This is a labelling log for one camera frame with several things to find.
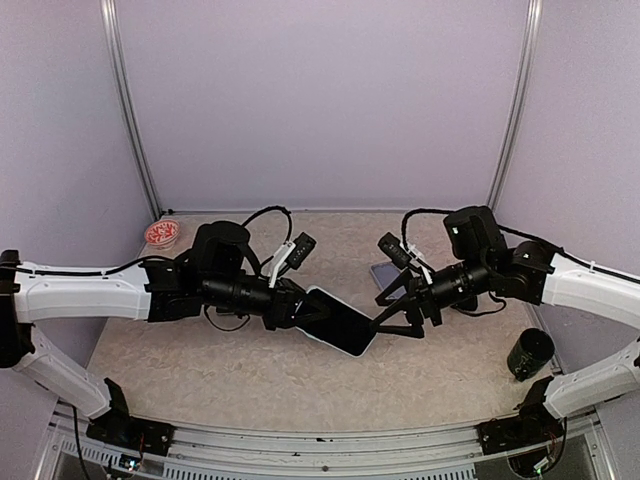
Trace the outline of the aluminium frame post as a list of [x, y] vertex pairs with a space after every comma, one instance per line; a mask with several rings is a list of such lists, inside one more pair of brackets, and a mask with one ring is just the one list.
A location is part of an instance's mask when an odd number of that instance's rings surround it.
[[526, 22], [520, 48], [514, 91], [507, 116], [506, 129], [499, 151], [498, 162], [486, 200], [486, 205], [492, 210], [496, 210], [499, 206], [517, 143], [535, 61], [543, 4], [544, 2], [542, 0], [530, 0], [527, 4]]
[[158, 220], [163, 214], [163, 209], [151, 168], [146, 158], [133, 96], [129, 86], [124, 48], [119, 29], [117, 2], [114, 0], [101, 0], [100, 11], [126, 136], [146, 204], [152, 218]]

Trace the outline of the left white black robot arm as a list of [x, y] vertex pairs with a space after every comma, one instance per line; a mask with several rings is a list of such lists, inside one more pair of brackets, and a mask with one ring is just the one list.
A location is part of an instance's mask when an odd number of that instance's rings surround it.
[[279, 277], [298, 268], [316, 245], [302, 233], [275, 254], [269, 278], [241, 224], [221, 220], [200, 226], [192, 246], [174, 259], [157, 255], [114, 268], [54, 267], [22, 262], [16, 250], [1, 255], [1, 366], [30, 377], [74, 406], [88, 421], [90, 438], [167, 455], [173, 425], [133, 416], [122, 388], [61, 352], [36, 327], [60, 318], [118, 317], [149, 323], [197, 317], [210, 307], [239, 318], [259, 316], [266, 329], [325, 320], [330, 310], [302, 287]]

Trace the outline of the black cup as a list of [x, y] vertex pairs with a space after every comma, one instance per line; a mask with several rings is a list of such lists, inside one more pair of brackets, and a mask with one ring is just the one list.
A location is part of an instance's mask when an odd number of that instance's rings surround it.
[[555, 345], [543, 330], [528, 328], [507, 356], [507, 367], [518, 382], [534, 377], [554, 356]]

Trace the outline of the red white patterned bowl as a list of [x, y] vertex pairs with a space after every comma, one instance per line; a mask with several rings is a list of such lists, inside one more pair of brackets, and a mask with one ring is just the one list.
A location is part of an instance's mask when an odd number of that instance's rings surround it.
[[144, 233], [146, 245], [158, 250], [173, 246], [181, 231], [180, 223], [172, 219], [163, 219], [151, 224]]

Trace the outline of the lilac phone case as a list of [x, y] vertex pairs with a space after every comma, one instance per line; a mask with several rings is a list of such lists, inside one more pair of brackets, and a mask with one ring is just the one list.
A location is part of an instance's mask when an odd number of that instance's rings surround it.
[[386, 289], [400, 275], [401, 270], [392, 262], [374, 264], [370, 267], [374, 283], [380, 291]]

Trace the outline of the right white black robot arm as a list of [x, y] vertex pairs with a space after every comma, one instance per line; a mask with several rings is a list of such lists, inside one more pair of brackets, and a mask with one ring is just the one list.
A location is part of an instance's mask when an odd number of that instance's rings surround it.
[[[438, 326], [444, 308], [469, 305], [484, 293], [532, 305], [570, 307], [639, 326], [639, 279], [578, 259], [542, 238], [522, 234], [507, 246], [509, 228], [487, 206], [443, 211], [443, 224], [457, 262], [439, 271], [423, 266], [404, 236], [385, 234], [379, 248], [400, 268], [376, 302], [383, 312], [371, 331], [421, 339], [423, 324]], [[639, 387], [639, 343], [570, 374], [536, 381], [516, 414], [477, 425], [484, 454], [532, 446], [566, 433], [574, 413], [617, 399]]]

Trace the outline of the front aluminium rail base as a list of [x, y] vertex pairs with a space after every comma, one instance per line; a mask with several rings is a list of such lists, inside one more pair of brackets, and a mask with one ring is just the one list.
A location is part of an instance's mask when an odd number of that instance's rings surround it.
[[34, 479], [61, 477], [64, 467], [95, 479], [474, 479], [492, 469], [513, 475], [524, 449], [486, 454], [473, 423], [379, 432], [269, 432], [177, 423], [164, 455], [145, 453], [128, 471], [129, 450], [85, 436], [87, 423], [56, 405], [36, 458]]

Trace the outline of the left aluminium frame post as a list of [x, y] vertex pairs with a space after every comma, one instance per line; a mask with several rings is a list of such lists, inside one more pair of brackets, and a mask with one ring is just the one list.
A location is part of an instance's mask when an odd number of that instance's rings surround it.
[[146, 158], [133, 96], [129, 86], [124, 48], [119, 29], [117, 2], [114, 0], [101, 0], [100, 11], [126, 136], [146, 204], [152, 218], [158, 220], [163, 214], [163, 209], [151, 168]]

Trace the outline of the right aluminium frame post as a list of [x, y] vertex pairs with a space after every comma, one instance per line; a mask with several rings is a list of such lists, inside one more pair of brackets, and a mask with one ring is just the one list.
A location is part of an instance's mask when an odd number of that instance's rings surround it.
[[499, 151], [498, 162], [486, 200], [486, 205], [492, 210], [496, 210], [499, 206], [517, 143], [535, 61], [543, 4], [544, 2], [542, 0], [530, 0], [527, 4], [526, 22], [520, 48], [514, 91], [507, 116], [506, 129]]

